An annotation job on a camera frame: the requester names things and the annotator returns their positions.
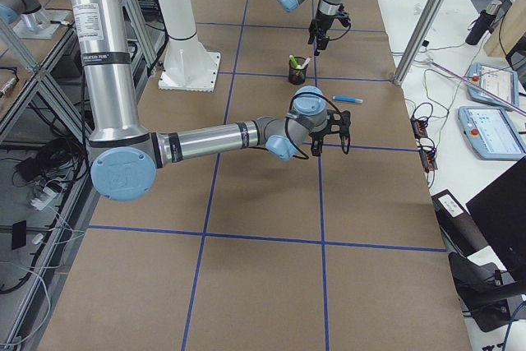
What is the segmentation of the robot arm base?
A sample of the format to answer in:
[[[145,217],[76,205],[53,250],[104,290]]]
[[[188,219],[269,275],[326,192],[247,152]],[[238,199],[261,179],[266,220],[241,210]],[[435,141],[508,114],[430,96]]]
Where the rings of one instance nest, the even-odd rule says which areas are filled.
[[[24,39],[51,39],[57,27],[40,0],[1,0],[1,19]]]

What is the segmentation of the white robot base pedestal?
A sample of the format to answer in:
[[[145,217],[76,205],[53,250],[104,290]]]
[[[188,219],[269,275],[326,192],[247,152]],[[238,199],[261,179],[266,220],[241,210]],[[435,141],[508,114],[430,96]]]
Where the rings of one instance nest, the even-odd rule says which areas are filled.
[[[168,34],[159,88],[213,91],[221,55],[200,42],[191,0],[159,0],[159,5]]]

